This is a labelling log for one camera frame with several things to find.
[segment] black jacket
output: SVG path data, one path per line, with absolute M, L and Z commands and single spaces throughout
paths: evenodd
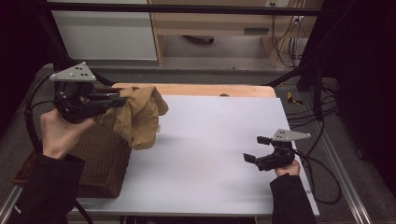
M 85 162 L 67 155 L 63 161 L 39 156 L 9 224 L 65 224 L 75 206 L 78 181 Z M 316 223 L 301 179 L 282 175 L 270 184 L 274 195 L 274 224 Z

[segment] white table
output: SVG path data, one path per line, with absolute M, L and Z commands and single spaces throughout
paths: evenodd
M 108 215 L 259 217 L 270 215 L 269 183 L 243 153 L 271 154 L 256 137 L 289 129 L 277 98 L 163 95 L 153 148 L 133 151 L 120 197 L 78 199 L 88 212 Z M 304 169 L 301 178 L 316 216 Z

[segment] hand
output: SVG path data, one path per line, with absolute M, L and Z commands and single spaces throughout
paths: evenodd
M 289 175 L 300 174 L 300 163 L 293 161 L 290 165 L 285 167 L 279 167 L 275 169 L 276 176 L 281 176 L 289 173 Z
M 95 123 L 93 119 L 86 119 L 79 124 L 69 123 L 57 109 L 41 115 L 40 122 L 43 155 L 57 160 L 63 160 L 78 143 L 81 135 Z

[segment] floor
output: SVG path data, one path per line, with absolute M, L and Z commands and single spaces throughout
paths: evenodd
M 157 82 L 157 83 L 212 83 L 212 84 L 249 84 L 261 85 L 280 77 L 291 70 L 291 68 L 280 65 L 270 66 L 268 57 L 263 50 L 262 43 L 258 37 L 215 37 L 213 44 L 205 40 L 191 39 L 184 36 L 169 36 L 164 49 L 164 60 L 162 66 L 153 65 L 150 62 L 138 62 L 123 64 L 122 66 L 100 67 L 105 77 L 115 82 Z M 309 115 L 307 109 L 311 108 L 312 92 L 298 92 L 295 84 L 298 78 L 292 78 L 275 88 L 276 96 L 282 101 L 285 112 L 290 119 L 290 127 L 295 126 L 298 132 L 311 133 L 314 137 L 319 136 L 321 123 L 310 122 L 305 126 L 300 124 L 307 121 L 301 116 Z M 326 79 L 326 83 L 336 88 L 336 81 Z M 44 90 L 51 92 L 50 87 Z M 302 104 L 288 101 L 288 93 L 294 100 L 302 101 Z M 334 106 L 332 97 L 327 98 L 327 106 Z M 384 186 L 374 166 L 357 156 L 356 146 L 351 139 L 351 134 L 342 114 L 332 113 L 325 119 L 325 135 L 330 139 L 332 147 L 340 156 L 341 163 L 345 166 L 351 183 L 355 187 L 363 204 L 363 209 L 370 216 L 369 222 L 357 222 L 357 218 L 350 210 L 348 195 L 344 194 L 336 204 L 318 203 L 321 213 L 318 217 L 319 223 L 396 223 L 396 200 Z M 27 133 L 24 130 L 22 111 L 17 111 L 15 118 L 8 127 L 9 131 L 0 139 L 0 162 L 7 167 L 7 173 L 1 177 L 0 203 L 4 203 L 12 190 L 9 179 L 19 164 L 29 152 L 22 150 L 29 146 Z M 307 151 L 314 144 L 316 138 L 310 141 L 299 142 L 297 148 Z M 326 147 L 329 143 L 323 139 L 318 142 L 312 156 L 320 159 L 331 170 L 333 163 L 328 158 Z M 324 201 L 331 201 L 336 197 L 336 186 L 332 177 L 321 167 L 314 165 L 315 183 L 318 197 Z M 71 223 L 79 224 L 81 217 L 72 215 L 69 217 Z M 118 217 L 95 217 L 97 223 L 112 224 L 119 223 Z M 259 218 L 259 223 L 270 223 L 269 217 Z

